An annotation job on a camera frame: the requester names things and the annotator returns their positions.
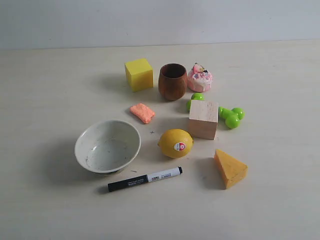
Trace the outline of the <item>pink toy cupcake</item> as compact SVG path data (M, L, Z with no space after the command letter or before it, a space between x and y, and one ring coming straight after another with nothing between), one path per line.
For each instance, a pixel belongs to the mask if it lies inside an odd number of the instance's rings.
M187 74L187 87L194 92L206 92L211 89L212 83L212 73L197 62Z

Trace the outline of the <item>yellow foam cube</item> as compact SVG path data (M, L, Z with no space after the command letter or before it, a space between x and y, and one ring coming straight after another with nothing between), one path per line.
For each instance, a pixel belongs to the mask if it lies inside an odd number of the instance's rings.
M128 61L124 64L127 82L133 92L154 86L153 68L146 58Z

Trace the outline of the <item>yellow lemon with sticker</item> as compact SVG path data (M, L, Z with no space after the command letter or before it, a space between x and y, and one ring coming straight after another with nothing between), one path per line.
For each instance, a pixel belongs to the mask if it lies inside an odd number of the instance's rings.
M169 129L163 133L157 143L161 152L172 159L186 156L192 149L194 140L182 129Z

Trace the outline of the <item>orange sponge piece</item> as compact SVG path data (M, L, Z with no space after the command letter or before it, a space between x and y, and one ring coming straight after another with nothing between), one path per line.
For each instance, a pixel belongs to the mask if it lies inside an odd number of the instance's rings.
M130 112L138 117L144 124L151 122L156 113L143 103L138 103L129 108Z

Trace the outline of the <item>orange cheese wedge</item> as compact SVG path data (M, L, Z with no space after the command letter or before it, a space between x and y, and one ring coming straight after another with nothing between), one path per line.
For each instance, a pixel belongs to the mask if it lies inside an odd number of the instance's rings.
M213 159L222 177L225 189L229 189L246 177L248 166L221 149L215 150Z

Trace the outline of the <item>brown wooden cup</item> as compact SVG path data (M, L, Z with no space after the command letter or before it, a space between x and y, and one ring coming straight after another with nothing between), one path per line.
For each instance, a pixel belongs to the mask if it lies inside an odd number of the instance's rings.
M182 98L187 90L187 70L178 63L168 63L161 67L158 78L158 90L167 101Z

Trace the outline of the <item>light wooden cube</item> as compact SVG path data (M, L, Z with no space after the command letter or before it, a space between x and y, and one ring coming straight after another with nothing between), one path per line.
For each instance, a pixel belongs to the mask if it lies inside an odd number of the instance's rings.
M205 100L191 100L188 132L196 138L214 140L218 127L219 105Z

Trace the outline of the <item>white ceramic bowl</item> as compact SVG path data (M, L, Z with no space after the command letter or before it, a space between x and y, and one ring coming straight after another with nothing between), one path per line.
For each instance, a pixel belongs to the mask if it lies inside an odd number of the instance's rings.
M138 155L141 135L130 123L107 120L88 127L77 139L74 155L86 170L111 175L122 171Z

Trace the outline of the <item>black and white marker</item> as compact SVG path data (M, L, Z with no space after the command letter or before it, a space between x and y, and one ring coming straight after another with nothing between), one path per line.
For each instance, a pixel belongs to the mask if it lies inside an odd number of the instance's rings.
M114 192L114 191L123 190L126 188L131 188L131 187L135 187L135 186L146 184L146 183L151 183L155 181L168 179L171 177L176 177L181 175L182 173L183 173L182 167L178 166L175 168L171 168L171 169L167 169L159 172L154 172L154 173L145 174L145 175L141 175L133 178L128 178L128 179L117 181L117 182L112 182L107 185L107 188L109 192Z

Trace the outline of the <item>green plastic toy dumbbell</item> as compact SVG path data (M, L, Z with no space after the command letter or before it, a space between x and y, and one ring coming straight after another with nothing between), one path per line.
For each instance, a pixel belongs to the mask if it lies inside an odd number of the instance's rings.
M186 110L188 112L190 112L193 100L204 101L205 96L203 93L200 93L200 92L194 93L191 96L190 100L188 100L186 103ZM221 106L218 107L218 117L224 120L225 125L229 129L237 128L240 124L240 120L242 120L244 116L245 116L245 112L240 107L235 107L233 109L227 109Z

